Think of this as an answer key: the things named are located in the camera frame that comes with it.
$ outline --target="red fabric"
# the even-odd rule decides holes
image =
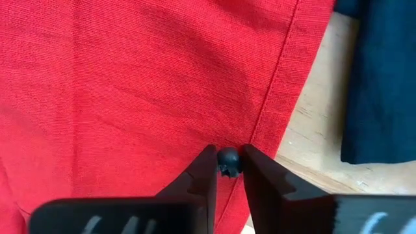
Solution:
[[[154,195],[206,144],[274,156],[332,0],[0,4],[0,233],[56,198]],[[248,216],[219,179],[216,233]]]

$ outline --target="white printed number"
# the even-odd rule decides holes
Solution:
[[[95,226],[101,221],[102,217],[100,216],[93,216],[90,218],[84,230],[81,234],[96,234],[93,232]],[[135,234],[138,228],[138,223],[140,219],[136,216],[130,217],[129,221],[125,224],[123,231],[120,234]],[[152,234],[156,228],[156,221],[151,219],[146,225],[146,229],[144,230],[144,234]]]
[[[359,234],[375,234],[373,233],[373,229],[377,226],[377,224],[388,214],[385,212],[377,212],[370,216],[365,222],[363,228],[359,232]],[[416,234],[416,217],[411,218],[408,223],[400,230],[400,234]]]

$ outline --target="dark navy cloth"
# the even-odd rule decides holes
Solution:
[[[341,160],[416,160],[416,0],[347,1],[335,10],[355,13],[360,26]]]

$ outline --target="wooden surface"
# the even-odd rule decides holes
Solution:
[[[331,193],[416,194],[416,161],[351,165],[340,160],[357,30],[356,20],[333,13],[276,161]]]

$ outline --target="black bead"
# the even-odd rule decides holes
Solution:
[[[233,178],[241,174],[241,161],[237,149],[233,147],[222,148],[218,151],[217,157],[221,176]]]

